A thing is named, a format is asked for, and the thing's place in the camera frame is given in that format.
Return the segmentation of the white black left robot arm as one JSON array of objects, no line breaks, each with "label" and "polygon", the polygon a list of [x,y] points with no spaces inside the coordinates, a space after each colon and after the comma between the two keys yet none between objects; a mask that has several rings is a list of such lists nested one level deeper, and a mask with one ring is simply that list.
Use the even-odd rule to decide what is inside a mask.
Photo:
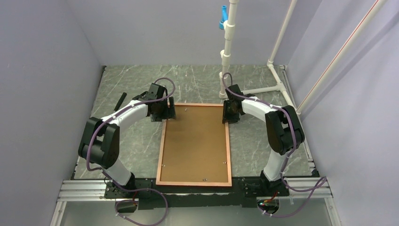
[{"label": "white black left robot arm", "polygon": [[174,91],[152,83],[148,91],[135,96],[126,106],[119,101],[112,114],[87,120],[78,148],[86,160],[88,171],[101,171],[124,198],[134,194],[136,177],[119,158],[120,135],[136,122],[150,118],[152,122],[175,119]]}]

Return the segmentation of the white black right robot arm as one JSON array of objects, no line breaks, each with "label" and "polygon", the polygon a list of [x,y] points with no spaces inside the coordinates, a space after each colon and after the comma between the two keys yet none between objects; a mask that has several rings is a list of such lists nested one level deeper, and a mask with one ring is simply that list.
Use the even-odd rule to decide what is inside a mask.
[{"label": "white black right robot arm", "polygon": [[241,115],[250,114],[265,123],[267,139],[272,149],[261,172],[259,189],[271,195],[287,164],[288,153],[304,142],[305,135],[293,106],[272,105],[254,95],[244,95],[237,84],[225,88],[228,99],[223,102],[222,123],[236,123]]}]

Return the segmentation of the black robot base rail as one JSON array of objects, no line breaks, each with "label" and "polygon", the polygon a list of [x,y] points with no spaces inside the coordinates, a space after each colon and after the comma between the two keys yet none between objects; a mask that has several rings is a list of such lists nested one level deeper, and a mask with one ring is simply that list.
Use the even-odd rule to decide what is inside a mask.
[{"label": "black robot base rail", "polygon": [[138,193],[120,190],[111,182],[106,183],[106,199],[131,199],[138,201],[139,210],[152,210],[168,206],[215,207],[241,206],[257,207],[257,201],[270,197],[287,197],[286,186],[277,181],[268,183],[261,177],[233,177],[232,186],[165,186],[157,185],[155,178],[136,178]]}]

